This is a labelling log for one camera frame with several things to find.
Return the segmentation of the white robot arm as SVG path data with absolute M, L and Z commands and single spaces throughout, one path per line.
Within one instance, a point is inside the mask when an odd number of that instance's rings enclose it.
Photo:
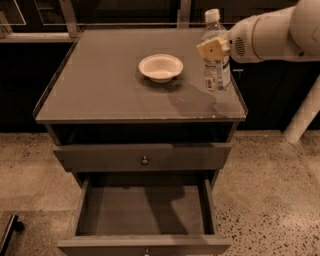
M 197 50 L 203 59 L 229 55 L 238 63 L 319 61 L 320 0 L 299 0 L 295 6 L 243 19 L 198 44 Z

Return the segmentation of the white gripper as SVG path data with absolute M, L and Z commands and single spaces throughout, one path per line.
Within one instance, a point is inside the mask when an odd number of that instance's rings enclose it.
M 258 20 L 257 16 L 251 16 L 236 23 L 228 31 L 229 43 L 225 37 L 218 36 L 198 44 L 200 57 L 206 60 L 223 60 L 230 55 L 238 63 L 261 62 L 253 46 L 253 35 Z

